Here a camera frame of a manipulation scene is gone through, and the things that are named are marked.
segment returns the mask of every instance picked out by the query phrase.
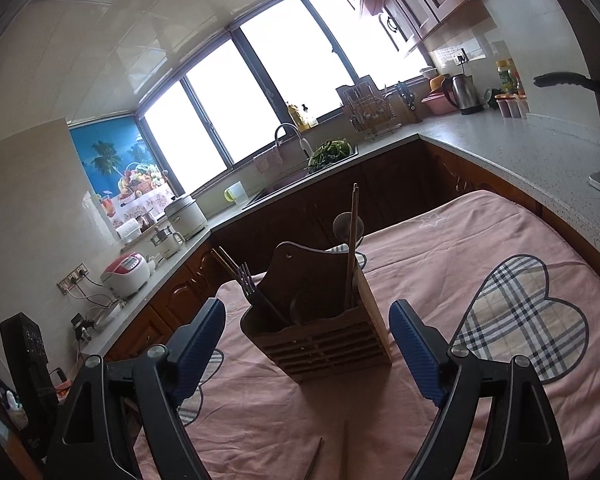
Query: power outlet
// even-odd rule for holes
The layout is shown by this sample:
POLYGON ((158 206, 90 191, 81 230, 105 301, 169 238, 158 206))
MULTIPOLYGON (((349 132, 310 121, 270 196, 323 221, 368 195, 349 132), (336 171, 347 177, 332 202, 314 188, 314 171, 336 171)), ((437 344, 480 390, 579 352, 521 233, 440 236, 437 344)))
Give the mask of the power outlet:
POLYGON ((69 291, 74 288, 74 278, 75 283, 78 283, 83 278, 83 276, 80 275, 80 271, 82 271, 85 275, 89 273, 87 266, 85 264, 80 264, 57 283, 58 288, 63 294, 67 295, 69 291))
POLYGON ((461 48, 454 54, 454 61, 456 62, 456 65, 462 65, 463 63, 467 63, 469 61, 464 48, 461 48))

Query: black speaker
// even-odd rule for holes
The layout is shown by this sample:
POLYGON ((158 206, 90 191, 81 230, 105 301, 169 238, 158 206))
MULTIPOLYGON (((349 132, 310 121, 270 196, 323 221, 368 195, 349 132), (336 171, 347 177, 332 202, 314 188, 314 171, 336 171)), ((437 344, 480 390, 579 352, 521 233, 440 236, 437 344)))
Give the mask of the black speaker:
POLYGON ((46 369, 40 327, 19 313, 0 323, 0 335, 13 385, 29 419, 21 437, 33 458, 40 461, 48 451, 58 414, 58 396, 46 369))

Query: tropical beach picture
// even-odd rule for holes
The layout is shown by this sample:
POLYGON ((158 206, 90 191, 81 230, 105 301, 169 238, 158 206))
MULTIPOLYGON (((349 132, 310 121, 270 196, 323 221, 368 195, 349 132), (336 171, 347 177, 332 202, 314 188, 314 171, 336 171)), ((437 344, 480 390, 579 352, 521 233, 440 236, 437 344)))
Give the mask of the tropical beach picture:
POLYGON ((173 191, 133 117, 71 129, 75 149, 113 227, 150 212, 158 218, 173 191))

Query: spoon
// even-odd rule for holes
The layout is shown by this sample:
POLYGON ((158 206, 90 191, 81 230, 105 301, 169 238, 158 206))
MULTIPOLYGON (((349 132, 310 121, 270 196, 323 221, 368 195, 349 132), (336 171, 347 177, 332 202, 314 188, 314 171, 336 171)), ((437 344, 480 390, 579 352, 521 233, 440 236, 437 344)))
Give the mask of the spoon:
MULTIPOLYGON (((338 241, 343 244, 349 243, 349 227, 351 225, 351 212, 347 211, 344 213, 340 213, 336 216, 336 219, 333 221, 333 234, 338 239, 338 241)), ((365 224, 358 217, 358 227, 356 229, 356 243, 360 241, 362 235, 364 234, 365 224)))

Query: screw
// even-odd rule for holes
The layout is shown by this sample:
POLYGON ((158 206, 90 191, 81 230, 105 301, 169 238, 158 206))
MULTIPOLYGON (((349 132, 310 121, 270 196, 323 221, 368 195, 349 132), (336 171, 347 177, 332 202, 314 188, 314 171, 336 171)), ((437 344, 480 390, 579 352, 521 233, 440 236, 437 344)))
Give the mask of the screw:
POLYGON ((454 345, 451 347, 451 353, 456 357, 467 357, 469 355, 469 351, 466 349, 464 345, 454 345))
POLYGON ((526 368, 531 364, 531 361, 523 355, 516 355, 516 357, 513 360, 518 366, 522 368, 526 368))
POLYGON ((87 357, 87 360, 84 362, 84 365, 87 368, 95 368, 100 364, 100 356, 99 355, 90 355, 87 357))
POLYGON ((146 351, 146 354, 151 358, 155 359, 160 357, 162 354, 166 352, 166 348, 162 345, 153 345, 146 351))

